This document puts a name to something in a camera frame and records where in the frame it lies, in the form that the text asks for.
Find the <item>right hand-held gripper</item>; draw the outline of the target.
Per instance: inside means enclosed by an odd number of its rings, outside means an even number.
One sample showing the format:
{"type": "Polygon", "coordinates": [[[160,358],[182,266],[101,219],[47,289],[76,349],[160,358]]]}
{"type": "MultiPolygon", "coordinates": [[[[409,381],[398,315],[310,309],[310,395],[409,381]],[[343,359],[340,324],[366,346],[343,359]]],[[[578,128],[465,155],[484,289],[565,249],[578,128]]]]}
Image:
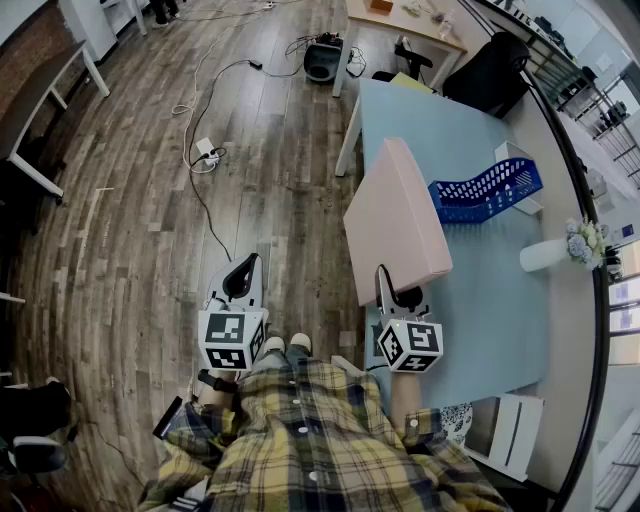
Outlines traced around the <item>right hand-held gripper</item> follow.
{"type": "Polygon", "coordinates": [[[399,305],[384,265],[376,271],[377,307],[382,332],[377,346],[394,373],[424,373],[444,353],[442,325],[429,322],[430,309],[419,287],[399,293],[399,305]]]}

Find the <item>person's right forearm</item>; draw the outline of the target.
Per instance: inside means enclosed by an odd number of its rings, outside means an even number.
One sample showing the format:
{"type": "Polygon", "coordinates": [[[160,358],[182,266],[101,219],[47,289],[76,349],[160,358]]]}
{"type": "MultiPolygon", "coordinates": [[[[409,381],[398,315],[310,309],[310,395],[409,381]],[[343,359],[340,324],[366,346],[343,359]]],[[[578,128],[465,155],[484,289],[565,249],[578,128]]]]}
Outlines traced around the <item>person's right forearm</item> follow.
{"type": "Polygon", "coordinates": [[[406,416],[422,406],[420,379],[417,373],[391,374],[390,418],[397,430],[403,430],[406,416]]]}

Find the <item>floral patterned cloth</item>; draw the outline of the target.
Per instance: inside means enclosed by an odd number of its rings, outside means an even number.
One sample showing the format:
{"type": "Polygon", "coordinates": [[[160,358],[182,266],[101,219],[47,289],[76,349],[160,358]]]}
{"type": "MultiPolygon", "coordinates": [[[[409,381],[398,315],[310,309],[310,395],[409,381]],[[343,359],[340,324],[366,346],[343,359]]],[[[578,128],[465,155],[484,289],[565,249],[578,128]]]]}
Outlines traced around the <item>floral patterned cloth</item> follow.
{"type": "Polygon", "coordinates": [[[465,444],[471,427],[473,408],[471,403],[448,406],[440,409],[441,424],[446,438],[460,446],[465,444]]]}

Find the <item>blue plastic file basket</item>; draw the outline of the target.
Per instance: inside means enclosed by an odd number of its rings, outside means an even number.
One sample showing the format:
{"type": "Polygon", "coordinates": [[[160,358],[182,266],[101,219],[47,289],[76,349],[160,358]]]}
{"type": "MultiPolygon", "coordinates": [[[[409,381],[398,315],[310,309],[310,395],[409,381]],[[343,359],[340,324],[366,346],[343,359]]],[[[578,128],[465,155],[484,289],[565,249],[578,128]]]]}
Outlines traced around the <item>blue plastic file basket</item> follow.
{"type": "Polygon", "coordinates": [[[428,186],[442,224],[481,224],[543,188],[535,162],[502,160],[474,178],[428,186]]]}

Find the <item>black office chair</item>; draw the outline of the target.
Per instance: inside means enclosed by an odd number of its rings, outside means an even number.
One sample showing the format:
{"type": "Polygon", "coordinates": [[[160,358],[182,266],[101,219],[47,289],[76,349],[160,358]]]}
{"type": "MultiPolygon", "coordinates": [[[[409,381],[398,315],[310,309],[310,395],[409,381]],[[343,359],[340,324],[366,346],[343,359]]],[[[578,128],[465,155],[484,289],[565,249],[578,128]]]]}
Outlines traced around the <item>black office chair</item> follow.
{"type": "Polygon", "coordinates": [[[510,32],[496,32],[442,85],[442,95],[502,119],[527,92],[521,76],[530,52],[510,32]]]}

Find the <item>white frame desk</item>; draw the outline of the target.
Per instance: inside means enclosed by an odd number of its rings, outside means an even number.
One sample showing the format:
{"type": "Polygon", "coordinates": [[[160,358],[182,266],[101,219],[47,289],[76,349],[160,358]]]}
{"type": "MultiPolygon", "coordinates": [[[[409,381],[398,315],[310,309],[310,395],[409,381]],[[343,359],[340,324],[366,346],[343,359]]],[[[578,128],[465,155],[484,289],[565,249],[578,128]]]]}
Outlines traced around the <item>white frame desk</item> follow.
{"type": "Polygon", "coordinates": [[[103,98],[107,98],[111,91],[89,53],[87,42],[82,40],[39,65],[27,78],[0,119],[0,160],[10,162],[38,183],[55,198],[58,205],[62,203],[64,191],[23,158],[19,154],[19,147],[35,115],[49,96],[63,110],[68,108],[56,85],[71,63],[79,56],[82,56],[85,67],[100,94],[103,98]]]}

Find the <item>black curved railing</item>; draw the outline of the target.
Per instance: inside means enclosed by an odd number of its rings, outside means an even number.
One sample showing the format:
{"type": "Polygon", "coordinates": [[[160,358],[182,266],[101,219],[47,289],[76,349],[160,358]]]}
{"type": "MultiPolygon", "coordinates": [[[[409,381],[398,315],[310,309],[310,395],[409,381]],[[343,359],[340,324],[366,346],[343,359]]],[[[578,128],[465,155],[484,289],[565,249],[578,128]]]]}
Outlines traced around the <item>black curved railing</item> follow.
{"type": "MultiPolygon", "coordinates": [[[[530,92],[558,145],[581,213],[586,215],[588,219],[595,221],[597,213],[594,202],[591,199],[587,181],[582,171],[581,161],[570,141],[569,135],[535,76],[528,70],[523,70],[521,75],[528,84],[530,92]]],[[[603,403],[610,349],[608,274],[606,267],[601,266],[593,270],[591,276],[595,307],[595,338],[589,394],[576,450],[571,459],[566,477],[554,498],[550,512],[565,512],[569,498],[575,490],[585,466],[589,449],[592,447],[603,403]]]]}

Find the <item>black round floor device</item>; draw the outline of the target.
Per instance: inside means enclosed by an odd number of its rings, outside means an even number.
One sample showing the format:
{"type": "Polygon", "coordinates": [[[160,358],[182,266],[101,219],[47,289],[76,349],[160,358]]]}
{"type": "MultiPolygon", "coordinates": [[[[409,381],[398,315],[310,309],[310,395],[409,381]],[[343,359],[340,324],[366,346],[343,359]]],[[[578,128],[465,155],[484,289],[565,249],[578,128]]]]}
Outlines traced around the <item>black round floor device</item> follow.
{"type": "Polygon", "coordinates": [[[303,69],[306,77],[316,83],[335,79],[344,40],[337,32],[325,32],[311,39],[306,47],[303,69]]]}

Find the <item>yellow-green flat box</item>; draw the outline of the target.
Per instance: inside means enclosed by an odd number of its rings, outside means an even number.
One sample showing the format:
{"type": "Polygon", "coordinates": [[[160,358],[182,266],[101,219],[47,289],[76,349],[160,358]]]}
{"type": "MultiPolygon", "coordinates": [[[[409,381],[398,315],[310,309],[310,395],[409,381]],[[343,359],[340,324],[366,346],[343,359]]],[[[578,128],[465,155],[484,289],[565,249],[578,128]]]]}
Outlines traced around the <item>yellow-green flat box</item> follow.
{"type": "Polygon", "coordinates": [[[434,90],[432,88],[424,85],[418,80],[413,79],[409,75],[406,75],[402,72],[397,73],[390,81],[390,84],[394,84],[394,85],[408,88],[408,89],[419,90],[428,94],[434,93],[434,90]]]}

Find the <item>black phone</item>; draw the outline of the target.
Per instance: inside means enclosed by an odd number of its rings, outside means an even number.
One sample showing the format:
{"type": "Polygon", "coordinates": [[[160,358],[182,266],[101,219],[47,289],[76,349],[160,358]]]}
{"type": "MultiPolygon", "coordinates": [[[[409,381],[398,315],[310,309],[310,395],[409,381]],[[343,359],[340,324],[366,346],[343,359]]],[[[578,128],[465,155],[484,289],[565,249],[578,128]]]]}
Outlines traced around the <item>black phone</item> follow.
{"type": "Polygon", "coordinates": [[[169,405],[165,413],[162,415],[158,423],[153,429],[153,436],[159,440],[164,440],[167,437],[167,433],[173,424],[174,418],[180,411],[183,404],[183,399],[176,396],[172,403],[169,405]]]}

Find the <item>person's left forearm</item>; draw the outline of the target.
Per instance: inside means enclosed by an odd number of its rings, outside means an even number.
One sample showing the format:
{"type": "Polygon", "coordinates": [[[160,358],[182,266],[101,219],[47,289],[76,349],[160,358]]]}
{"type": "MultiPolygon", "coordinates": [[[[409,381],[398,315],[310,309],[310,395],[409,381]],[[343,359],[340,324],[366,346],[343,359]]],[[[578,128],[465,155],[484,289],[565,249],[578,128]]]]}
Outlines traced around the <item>person's left forearm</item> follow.
{"type": "MultiPolygon", "coordinates": [[[[222,381],[223,386],[237,384],[238,373],[236,371],[227,371],[219,369],[210,369],[207,371],[207,379],[211,382],[222,381]]],[[[231,410],[235,391],[227,392],[224,390],[216,390],[208,383],[199,382],[200,390],[198,393],[198,407],[200,413],[208,412],[210,409],[231,410]]]]}

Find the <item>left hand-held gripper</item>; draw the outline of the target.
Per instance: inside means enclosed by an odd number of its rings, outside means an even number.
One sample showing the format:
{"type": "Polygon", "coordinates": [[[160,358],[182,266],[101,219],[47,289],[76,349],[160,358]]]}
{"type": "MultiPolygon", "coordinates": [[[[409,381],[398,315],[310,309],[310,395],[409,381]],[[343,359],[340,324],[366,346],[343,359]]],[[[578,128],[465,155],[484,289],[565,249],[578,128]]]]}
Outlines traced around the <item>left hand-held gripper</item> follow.
{"type": "Polygon", "coordinates": [[[225,302],[261,303],[262,258],[257,253],[236,258],[212,278],[210,302],[198,313],[198,347],[210,370],[249,371],[266,339],[265,308],[225,302]]]}

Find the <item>white power strip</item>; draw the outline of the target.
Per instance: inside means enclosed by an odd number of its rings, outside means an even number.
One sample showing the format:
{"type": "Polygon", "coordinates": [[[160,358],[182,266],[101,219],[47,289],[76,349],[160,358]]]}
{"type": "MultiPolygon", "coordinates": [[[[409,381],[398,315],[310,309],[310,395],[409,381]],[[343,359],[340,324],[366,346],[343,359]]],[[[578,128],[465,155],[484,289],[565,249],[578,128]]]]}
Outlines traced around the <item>white power strip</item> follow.
{"type": "Polygon", "coordinates": [[[203,138],[196,142],[196,148],[200,152],[200,160],[207,168],[215,168],[223,155],[222,148],[215,148],[209,138],[203,138]]]}

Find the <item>white vase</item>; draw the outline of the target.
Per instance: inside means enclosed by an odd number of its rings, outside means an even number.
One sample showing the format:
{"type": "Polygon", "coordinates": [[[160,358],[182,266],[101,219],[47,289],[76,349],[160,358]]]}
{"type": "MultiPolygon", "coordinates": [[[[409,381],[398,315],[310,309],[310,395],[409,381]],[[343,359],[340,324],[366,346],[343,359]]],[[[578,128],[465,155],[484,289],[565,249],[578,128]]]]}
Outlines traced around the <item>white vase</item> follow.
{"type": "Polygon", "coordinates": [[[525,272],[535,272],[556,265],[568,257],[565,238],[539,242],[520,251],[520,265],[525,272]]]}

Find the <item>person's yellow plaid shirt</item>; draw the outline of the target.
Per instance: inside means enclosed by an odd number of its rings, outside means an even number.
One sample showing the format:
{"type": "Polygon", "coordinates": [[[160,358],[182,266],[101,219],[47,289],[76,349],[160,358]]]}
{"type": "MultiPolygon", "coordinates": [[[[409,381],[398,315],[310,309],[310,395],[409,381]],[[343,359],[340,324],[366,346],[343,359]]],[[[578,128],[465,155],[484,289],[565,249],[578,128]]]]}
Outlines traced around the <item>person's yellow plaid shirt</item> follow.
{"type": "Polygon", "coordinates": [[[243,378],[229,405],[186,403],[140,512],[511,512],[440,412],[385,415],[375,378],[313,358],[243,378]]]}

